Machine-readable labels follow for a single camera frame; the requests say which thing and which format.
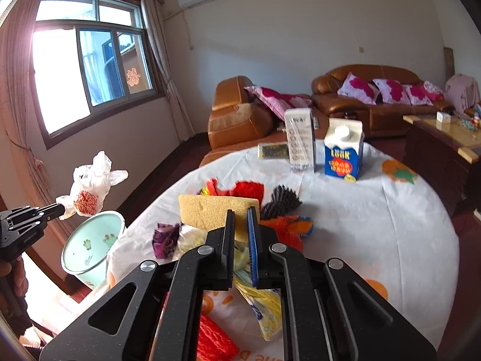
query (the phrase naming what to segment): window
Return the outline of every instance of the window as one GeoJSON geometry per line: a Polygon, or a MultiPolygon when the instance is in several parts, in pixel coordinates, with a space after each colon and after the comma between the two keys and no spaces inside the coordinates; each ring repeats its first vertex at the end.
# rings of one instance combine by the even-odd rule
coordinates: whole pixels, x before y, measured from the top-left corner
{"type": "Polygon", "coordinates": [[[32,54],[48,138],[156,94],[141,24],[139,6],[120,0],[40,2],[32,54]]]}

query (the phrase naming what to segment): brown leather sofa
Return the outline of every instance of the brown leather sofa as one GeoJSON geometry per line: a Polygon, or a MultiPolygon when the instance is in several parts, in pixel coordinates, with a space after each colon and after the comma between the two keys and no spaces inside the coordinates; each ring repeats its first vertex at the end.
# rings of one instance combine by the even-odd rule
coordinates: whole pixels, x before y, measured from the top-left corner
{"type": "MultiPolygon", "coordinates": [[[[212,151],[204,157],[207,164],[228,153],[257,146],[260,142],[283,142],[286,134],[276,130],[277,118],[265,105],[254,102],[244,90],[253,85],[245,76],[237,76],[220,82],[214,94],[208,134],[212,151]]],[[[315,107],[313,115],[319,121],[316,138],[324,138],[329,118],[315,107]]]]}
{"type": "Polygon", "coordinates": [[[448,112],[454,107],[445,101],[434,106],[411,106],[405,104],[384,104],[368,106],[357,99],[337,94],[342,83],[352,72],[355,76],[372,83],[373,79],[397,80],[401,84],[420,84],[423,81],[407,69],[382,65],[346,65],[333,69],[312,81],[312,99],[317,108],[328,117],[357,119],[362,121],[366,138],[403,136],[408,124],[403,115],[436,114],[448,112]]]}

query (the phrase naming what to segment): glass tabletop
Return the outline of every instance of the glass tabletop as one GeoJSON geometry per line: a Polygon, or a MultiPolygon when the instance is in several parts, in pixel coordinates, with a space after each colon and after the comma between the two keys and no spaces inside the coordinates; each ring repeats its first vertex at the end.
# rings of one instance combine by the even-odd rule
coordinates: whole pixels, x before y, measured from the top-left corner
{"type": "Polygon", "coordinates": [[[450,124],[442,124],[436,120],[436,117],[431,115],[420,116],[419,119],[432,128],[436,128],[437,130],[443,132],[448,137],[457,141],[463,147],[473,149],[481,146],[481,129],[477,131],[465,129],[461,125],[461,120],[456,116],[451,117],[452,122],[450,124]]]}

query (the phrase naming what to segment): blue label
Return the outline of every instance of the blue label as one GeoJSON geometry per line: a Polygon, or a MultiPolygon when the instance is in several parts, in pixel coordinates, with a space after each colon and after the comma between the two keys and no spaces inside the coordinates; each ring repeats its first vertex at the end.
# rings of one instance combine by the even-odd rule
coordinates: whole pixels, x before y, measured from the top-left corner
{"type": "Polygon", "coordinates": [[[325,174],[343,179],[356,180],[362,163],[362,152],[358,156],[354,148],[341,149],[338,146],[326,152],[325,174]]]}

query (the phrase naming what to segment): teal bucket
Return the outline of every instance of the teal bucket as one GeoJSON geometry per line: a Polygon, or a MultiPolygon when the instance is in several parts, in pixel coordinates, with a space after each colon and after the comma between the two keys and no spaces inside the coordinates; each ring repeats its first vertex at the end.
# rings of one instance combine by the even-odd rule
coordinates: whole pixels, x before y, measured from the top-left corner
{"type": "Polygon", "coordinates": [[[63,269],[94,289],[107,275],[107,254],[124,228],[124,218],[112,210],[90,217],[68,238],[62,252],[63,269]]]}

